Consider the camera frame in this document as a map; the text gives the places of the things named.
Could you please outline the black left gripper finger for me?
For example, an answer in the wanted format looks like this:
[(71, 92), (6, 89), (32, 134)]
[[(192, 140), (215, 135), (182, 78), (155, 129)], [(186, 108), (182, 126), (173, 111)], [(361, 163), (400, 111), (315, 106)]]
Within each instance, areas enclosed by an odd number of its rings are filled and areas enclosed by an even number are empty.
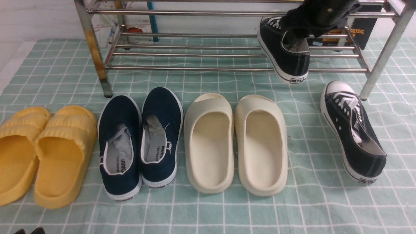
[(24, 229), (20, 229), (17, 232), (15, 232), (14, 234), (26, 234), (26, 231)]
[(31, 234), (45, 234), (45, 233), (46, 232), (45, 232), (44, 228), (42, 228), (42, 227), (36, 228), (31, 232)]

